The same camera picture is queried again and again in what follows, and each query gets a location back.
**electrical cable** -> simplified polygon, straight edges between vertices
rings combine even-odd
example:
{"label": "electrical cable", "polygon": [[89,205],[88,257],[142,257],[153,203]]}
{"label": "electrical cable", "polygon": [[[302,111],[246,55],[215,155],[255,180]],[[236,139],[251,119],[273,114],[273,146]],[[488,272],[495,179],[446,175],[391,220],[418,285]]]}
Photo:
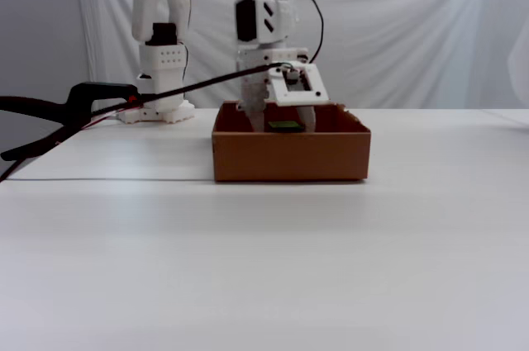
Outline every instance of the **electrical cable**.
{"label": "electrical cable", "polygon": [[0,183],[9,178],[9,176],[20,167],[26,159],[18,159],[0,176]]}
{"label": "electrical cable", "polygon": [[263,72],[266,72],[266,71],[268,71],[270,69],[279,68],[281,66],[291,66],[292,67],[291,64],[284,63],[284,62],[275,62],[275,63],[272,63],[272,64],[263,64],[261,66],[255,67],[255,68],[241,70],[241,71],[235,72],[235,73],[225,74],[223,76],[215,77],[215,78],[212,78],[212,79],[207,80],[207,81],[202,81],[201,83],[188,85],[187,87],[182,87],[182,88],[178,88],[178,89],[172,89],[170,91],[161,92],[161,93],[155,93],[155,94],[150,95],[147,98],[139,99],[138,101],[120,103],[120,104],[117,104],[117,105],[114,105],[114,106],[105,107],[103,109],[94,111],[92,113],[92,116],[102,116],[104,114],[107,114],[107,113],[109,113],[111,111],[115,111],[115,110],[121,110],[121,109],[126,110],[126,109],[132,109],[132,108],[135,108],[135,107],[141,107],[145,103],[157,101],[157,100],[163,99],[165,97],[172,97],[174,95],[180,95],[182,93],[191,92],[191,91],[194,91],[196,89],[209,87],[210,85],[213,85],[213,84],[223,83],[225,81],[229,81],[229,80],[232,80],[234,78],[245,77],[245,76],[249,76],[251,74],[256,74],[256,73],[263,73]]}
{"label": "electrical cable", "polygon": [[[225,81],[229,81],[229,80],[232,80],[234,78],[245,77],[245,76],[249,76],[251,74],[256,74],[256,73],[263,73],[263,72],[266,72],[266,71],[268,71],[270,69],[273,69],[273,68],[280,68],[281,66],[290,66],[291,68],[293,67],[292,64],[290,64],[288,62],[275,62],[275,63],[272,63],[272,64],[263,64],[261,66],[255,67],[255,68],[241,70],[239,72],[234,72],[234,73],[229,73],[229,74],[224,74],[223,76],[211,78],[211,79],[209,79],[207,81],[202,81],[201,83],[196,83],[196,84],[193,84],[193,85],[189,85],[187,87],[173,89],[171,91],[149,95],[148,98],[140,99],[138,101],[132,101],[132,102],[121,103],[121,104],[110,106],[110,107],[105,107],[103,109],[93,111],[92,112],[92,117],[104,116],[104,115],[106,115],[108,113],[111,113],[113,111],[121,112],[121,111],[125,111],[125,110],[128,110],[128,109],[135,109],[135,108],[143,106],[145,103],[157,101],[158,99],[163,99],[165,97],[172,97],[173,95],[179,95],[181,93],[186,93],[186,92],[194,91],[196,89],[209,87],[210,85],[223,83]],[[86,126],[84,126],[82,128],[82,130],[86,130],[90,126],[95,126],[97,123],[103,121],[106,118],[107,117],[105,116],[104,118],[100,118],[100,119],[94,120],[94,121],[88,123]],[[6,180],[7,178],[9,178],[9,176],[18,167],[20,167],[20,165],[22,165],[22,163],[24,163],[24,161],[26,161],[26,158],[19,159],[12,166],[10,166],[0,176],[0,183],[3,182],[4,180]]]}
{"label": "electrical cable", "polygon": [[325,32],[324,31],[325,30],[325,21],[323,19],[322,10],[320,10],[320,7],[317,5],[316,0],[311,0],[311,1],[314,4],[314,7],[316,7],[317,13],[320,16],[320,19],[322,21],[322,32],[320,34],[320,44],[318,45],[318,47],[316,49],[316,52],[314,53],[314,56],[311,58],[311,60],[308,61],[309,64],[314,62],[314,60],[317,58],[318,54],[320,53],[320,50],[322,49],[322,45],[323,45],[323,35],[324,35],[324,32]]}
{"label": "electrical cable", "polygon": [[[192,11],[192,10],[193,10],[193,1],[192,1],[192,0],[189,0],[188,29],[189,29],[189,25],[191,25],[191,11]],[[188,66],[189,66],[189,48],[186,46],[186,47],[185,47],[185,50],[186,50],[186,55],[185,55],[185,67],[183,68],[182,80],[185,79],[185,74],[186,74],[186,72],[188,71]]]}

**white table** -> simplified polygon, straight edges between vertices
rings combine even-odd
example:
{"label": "white table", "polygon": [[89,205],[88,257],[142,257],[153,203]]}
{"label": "white table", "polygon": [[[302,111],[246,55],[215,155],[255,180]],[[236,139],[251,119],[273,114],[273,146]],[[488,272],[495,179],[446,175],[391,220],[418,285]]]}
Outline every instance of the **white table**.
{"label": "white table", "polygon": [[529,349],[529,111],[355,114],[364,183],[216,185],[214,111],[103,123],[16,173],[0,347]]}

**white curtain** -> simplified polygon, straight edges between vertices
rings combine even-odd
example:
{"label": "white curtain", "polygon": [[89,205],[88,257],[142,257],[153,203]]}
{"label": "white curtain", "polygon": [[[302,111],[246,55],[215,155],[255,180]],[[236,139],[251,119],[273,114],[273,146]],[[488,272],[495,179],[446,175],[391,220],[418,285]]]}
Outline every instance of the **white curtain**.
{"label": "white curtain", "polygon": [[[185,83],[234,70],[235,0],[193,0]],[[334,102],[348,107],[520,107],[507,59],[529,18],[528,0],[317,0],[325,40],[317,64]],[[92,75],[134,83],[139,71],[131,37],[132,0],[81,0]],[[319,18],[296,0],[291,46],[314,51]],[[160,20],[166,9],[160,5]],[[188,98],[218,107],[238,97],[233,81]]]}

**white robotic arm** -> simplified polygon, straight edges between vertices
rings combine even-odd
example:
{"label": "white robotic arm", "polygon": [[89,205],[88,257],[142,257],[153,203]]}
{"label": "white robotic arm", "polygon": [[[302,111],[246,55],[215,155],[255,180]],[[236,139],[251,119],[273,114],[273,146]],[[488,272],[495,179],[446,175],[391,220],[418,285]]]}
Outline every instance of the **white robotic arm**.
{"label": "white robotic arm", "polygon": [[[132,34],[141,43],[140,84],[151,84],[154,92],[182,87],[188,52],[183,44],[188,29],[189,0],[167,0],[169,19],[155,23],[160,0],[134,0]],[[306,106],[328,102],[325,88],[313,64],[307,64],[305,49],[286,48],[286,39],[293,32],[296,15],[293,0],[237,0],[236,28],[240,45],[239,69],[248,69],[271,62],[289,62],[289,74],[256,74],[242,81],[242,108],[254,128],[262,129],[262,111],[269,90],[283,106]],[[145,88],[138,86],[141,92]],[[188,116],[182,97],[158,101],[155,107],[142,111],[139,120],[175,122]],[[306,124],[314,122],[313,111],[300,109]]]}

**cardboard box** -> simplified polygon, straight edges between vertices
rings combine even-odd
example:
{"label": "cardboard box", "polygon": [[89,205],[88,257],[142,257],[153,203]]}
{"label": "cardboard box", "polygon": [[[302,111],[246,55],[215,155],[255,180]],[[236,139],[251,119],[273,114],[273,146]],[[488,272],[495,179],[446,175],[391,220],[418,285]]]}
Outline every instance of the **cardboard box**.
{"label": "cardboard box", "polygon": [[269,121],[296,121],[295,107],[269,103],[254,132],[236,102],[224,102],[212,133],[215,180],[332,181],[367,178],[371,131],[336,104],[316,106],[316,132],[273,132]]}

